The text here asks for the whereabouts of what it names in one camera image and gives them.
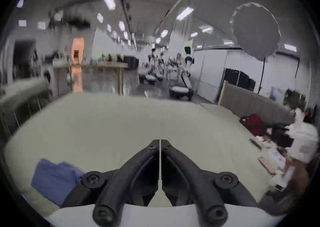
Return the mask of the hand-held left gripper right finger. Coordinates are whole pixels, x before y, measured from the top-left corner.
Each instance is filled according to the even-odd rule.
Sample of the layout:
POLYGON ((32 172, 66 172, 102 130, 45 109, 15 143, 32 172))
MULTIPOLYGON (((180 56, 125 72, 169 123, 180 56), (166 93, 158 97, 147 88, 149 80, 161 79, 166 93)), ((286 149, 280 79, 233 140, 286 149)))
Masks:
POLYGON ((194 204, 203 226, 225 224, 229 216, 226 204, 258 208, 235 174, 200 169, 168 140, 161 140, 161 179, 172 206, 194 204))

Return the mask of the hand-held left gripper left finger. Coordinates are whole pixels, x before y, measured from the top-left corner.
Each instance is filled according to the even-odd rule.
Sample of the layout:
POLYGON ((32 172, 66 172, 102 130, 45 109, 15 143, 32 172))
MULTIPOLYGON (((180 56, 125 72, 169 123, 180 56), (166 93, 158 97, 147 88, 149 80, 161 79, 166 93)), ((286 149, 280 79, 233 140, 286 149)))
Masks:
POLYGON ((61 208, 94 205, 92 218, 98 226, 118 226, 125 204, 148 206, 158 191, 159 151, 160 141, 153 140, 119 169, 85 173, 61 208))

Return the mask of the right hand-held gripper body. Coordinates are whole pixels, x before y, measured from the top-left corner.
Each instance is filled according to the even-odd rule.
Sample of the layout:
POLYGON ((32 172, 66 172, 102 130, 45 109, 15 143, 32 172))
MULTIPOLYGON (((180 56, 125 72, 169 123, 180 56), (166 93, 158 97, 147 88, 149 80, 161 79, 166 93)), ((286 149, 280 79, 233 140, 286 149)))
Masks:
POLYGON ((303 121, 301 109, 296 108, 294 114, 294 123, 286 126, 286 134, 293 139, 292 145, 287 147, 288 155, 309 164, 318 149, 318 131, 314 125, 303 121))

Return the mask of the person's right hand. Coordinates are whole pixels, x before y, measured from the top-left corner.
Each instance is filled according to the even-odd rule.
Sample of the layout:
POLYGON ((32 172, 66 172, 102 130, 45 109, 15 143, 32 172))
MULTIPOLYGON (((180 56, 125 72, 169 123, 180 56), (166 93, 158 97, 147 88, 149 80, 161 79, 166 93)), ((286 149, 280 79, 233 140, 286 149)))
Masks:
POLYGON ((287 158, 285 162, 285 174, 289 172, 290 168, 293 168, 293 170, 286 189, 292 191, 296 197, 301 197, 310 183, 307 165, 297 159, 287 158))

